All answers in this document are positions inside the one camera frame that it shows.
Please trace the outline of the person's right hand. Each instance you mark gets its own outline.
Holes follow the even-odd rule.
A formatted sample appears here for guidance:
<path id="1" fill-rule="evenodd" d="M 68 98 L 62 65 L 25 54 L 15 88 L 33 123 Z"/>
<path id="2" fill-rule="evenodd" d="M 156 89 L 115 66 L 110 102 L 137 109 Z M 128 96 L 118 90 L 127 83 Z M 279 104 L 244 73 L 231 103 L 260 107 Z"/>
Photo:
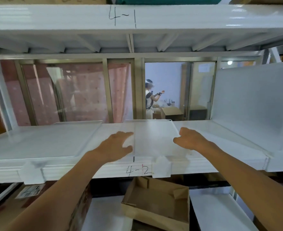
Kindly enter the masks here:
<path id="1" fill-rule="evenodd" d="M 211 149 L 215 144 L 207 140 L 204 136 L 202 136 L 196 130 L 192 130 L 189 128 L 182 127 L 179 131 L 179 137 L 184 139 L 184 146 L 180 146 L 182 148 L 188 150 L 194 150 L 199 153 L 205 152 Z"/>

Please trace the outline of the person's right forearm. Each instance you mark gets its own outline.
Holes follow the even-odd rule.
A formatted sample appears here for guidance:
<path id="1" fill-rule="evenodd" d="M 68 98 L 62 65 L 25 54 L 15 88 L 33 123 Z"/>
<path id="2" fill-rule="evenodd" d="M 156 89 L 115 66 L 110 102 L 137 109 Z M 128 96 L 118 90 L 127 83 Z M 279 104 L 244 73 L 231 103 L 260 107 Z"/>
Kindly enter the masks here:
<path id="1" fill-rule="evenodd" d="M 283 231 L 283 185 L 206 141 L 200 153 L 222 174 L 267 231 Z"/>

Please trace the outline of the metal sliding window frame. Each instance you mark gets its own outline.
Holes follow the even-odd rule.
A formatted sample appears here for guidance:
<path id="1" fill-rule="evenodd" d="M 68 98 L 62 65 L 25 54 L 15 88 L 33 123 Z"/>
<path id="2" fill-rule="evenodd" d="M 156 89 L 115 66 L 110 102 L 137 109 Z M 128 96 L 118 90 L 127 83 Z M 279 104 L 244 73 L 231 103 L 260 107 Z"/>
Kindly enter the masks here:
<path id="1" fill-rule="evenodd" d="M 154 93 L 165 91 L 154 104 L 169 103 L 184 113 L 184 120 L 208 120 L 213 96 L 213 79 L 217 62 L 144 62 L 144 58 L 91 60 L 14 60 L 20 63 L 103 63 L 109 123 L 152 119 L 153 110 L 145 108 L 145 81 L 154 83 Z M 209 73 L 199 73 L 198 66 L 210 63 Z M 38 126 L 26 80 L 19 78 L 32 126 Z"/>

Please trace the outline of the open empty cardboard box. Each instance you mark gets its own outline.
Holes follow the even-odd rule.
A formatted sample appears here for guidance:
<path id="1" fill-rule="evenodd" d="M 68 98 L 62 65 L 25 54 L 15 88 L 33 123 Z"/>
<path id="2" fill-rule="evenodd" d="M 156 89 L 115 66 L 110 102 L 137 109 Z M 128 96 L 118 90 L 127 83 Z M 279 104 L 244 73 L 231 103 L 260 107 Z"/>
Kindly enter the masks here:
<path id="1" fill-rule="evenodd" d="M 121 202 L 124 214 L 166 231 L 189 231 L 189 188 L 151 177 L 135 177 Z"/>

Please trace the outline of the person's left hand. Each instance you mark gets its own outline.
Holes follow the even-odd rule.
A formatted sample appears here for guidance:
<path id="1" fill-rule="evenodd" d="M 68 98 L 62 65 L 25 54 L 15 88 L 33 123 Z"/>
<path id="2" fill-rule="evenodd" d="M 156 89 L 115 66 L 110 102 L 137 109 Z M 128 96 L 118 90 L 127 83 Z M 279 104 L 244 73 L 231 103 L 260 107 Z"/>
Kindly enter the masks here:
<path id="1" fill-rule="evenodd" d="M 115 162 L 126 155 L 121 155 L 124 142 L 133 135 L 133 132 L 117 132 L 110 135 L 97 148 L 92 150 L 102 163 Z"/>

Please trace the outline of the clear plastic divider panel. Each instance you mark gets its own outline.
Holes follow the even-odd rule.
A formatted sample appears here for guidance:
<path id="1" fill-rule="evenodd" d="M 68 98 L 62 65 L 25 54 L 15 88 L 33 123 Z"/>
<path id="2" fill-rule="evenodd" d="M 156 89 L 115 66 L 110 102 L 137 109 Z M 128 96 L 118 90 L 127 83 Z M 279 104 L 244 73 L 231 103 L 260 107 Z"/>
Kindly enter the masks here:
<path id="1" fill-rule="evenodd" d="M 283 62 L 220 69 L 211 119 L 255 144 L 283 141 Z"/>
<path id="2" fill-rule="evenodd" d="M 178 129 L 171 120 L 126 120 L 121 131 L 133 132 L 125 141 L 132 145 L 128 155 L 128 176 L 151 176 L 168 178 L 171 175 L 185 174 L 190 164 L 190 151 L 173 142 L 179 137 Z"/>
<path id="3" fill-rule="evenodd" d="M 102 121 L 18 127 L 0 134 L 0 183 L 42 184 L 52 160 L 77 157 Z"/>

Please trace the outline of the white metal shelf rack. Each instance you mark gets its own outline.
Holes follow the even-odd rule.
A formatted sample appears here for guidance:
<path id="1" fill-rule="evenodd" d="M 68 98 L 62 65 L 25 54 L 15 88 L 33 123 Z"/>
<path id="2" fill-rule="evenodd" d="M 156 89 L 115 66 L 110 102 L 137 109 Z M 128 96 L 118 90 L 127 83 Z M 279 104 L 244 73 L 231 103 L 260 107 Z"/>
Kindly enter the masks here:
<path id="1" fill-rule="evenodd" d="M 0 60 L 144 58 L 144 62 L 258 57 L 283 45 L 283 5 L 0 5 Z M 258 170 L 283 170 L 279 148 L 255 144 L 210 120 L 184 121 Z M 4 77 L 0 109 L 7 132 L 18 128 Z M 83 154 L 43 167 L 56 180 Z"/>

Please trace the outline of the person's left forearm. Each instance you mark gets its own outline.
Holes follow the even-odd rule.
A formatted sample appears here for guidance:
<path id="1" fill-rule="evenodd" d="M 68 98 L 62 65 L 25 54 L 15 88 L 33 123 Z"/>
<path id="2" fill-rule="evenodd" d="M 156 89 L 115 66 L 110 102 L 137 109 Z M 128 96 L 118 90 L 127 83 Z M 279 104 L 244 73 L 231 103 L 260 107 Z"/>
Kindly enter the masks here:
<path id="1" fill-rule="evenodd" d="M 87 152 L 4 231 L 65 231 L 85 188 L 105 163 L 98 151 Z"/>

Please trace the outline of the labelled brown cardboard box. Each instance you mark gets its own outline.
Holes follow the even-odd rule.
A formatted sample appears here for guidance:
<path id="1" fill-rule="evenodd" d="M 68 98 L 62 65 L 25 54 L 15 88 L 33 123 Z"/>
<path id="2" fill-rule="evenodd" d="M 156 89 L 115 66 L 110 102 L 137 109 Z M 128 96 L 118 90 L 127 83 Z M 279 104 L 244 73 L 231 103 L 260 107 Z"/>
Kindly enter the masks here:
<path id="1" fill-rule="evenodd" d="M 0 201 L 0 231 L 13 221 L 22 211 L 39 198 L 55 181 L 47 181 L 44 184 L 22 184 L 9 194 L 8 198 Z M 81 231 L 86 214 L 92 201 L 90 185 L 87 185 L 81 195 L 68 225 L 64 231 Z"/>

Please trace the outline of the pink dotted curtain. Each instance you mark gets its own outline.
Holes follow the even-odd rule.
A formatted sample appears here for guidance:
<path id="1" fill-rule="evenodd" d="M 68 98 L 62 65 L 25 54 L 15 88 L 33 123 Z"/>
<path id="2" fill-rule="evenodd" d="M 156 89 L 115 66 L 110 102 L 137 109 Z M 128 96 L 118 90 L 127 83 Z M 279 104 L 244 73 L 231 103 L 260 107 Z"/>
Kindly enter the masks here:
<path id="1" fill-rule="evenodd" d="M 103 63 L 20 63 L 1 60 L 18 126 L 31 126 L 19 78 L 26 80 L 39 126 L 67 121 L 109 123 Z"/>

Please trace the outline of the closed brown cardboard box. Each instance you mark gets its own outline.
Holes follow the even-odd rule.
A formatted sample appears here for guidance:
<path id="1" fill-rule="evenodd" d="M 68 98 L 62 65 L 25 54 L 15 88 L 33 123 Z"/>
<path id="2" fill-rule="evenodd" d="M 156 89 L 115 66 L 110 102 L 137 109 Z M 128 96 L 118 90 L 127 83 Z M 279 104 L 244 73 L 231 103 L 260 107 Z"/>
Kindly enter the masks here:
<path id="1" fill-rule="evenodd" d="M 172 120 L 172 121 L 183 121 L 184 120 L 184 114 L 183 112 L 173 106 L 168 107 L 161 107 L 161 119 L 163 120 Z"/>

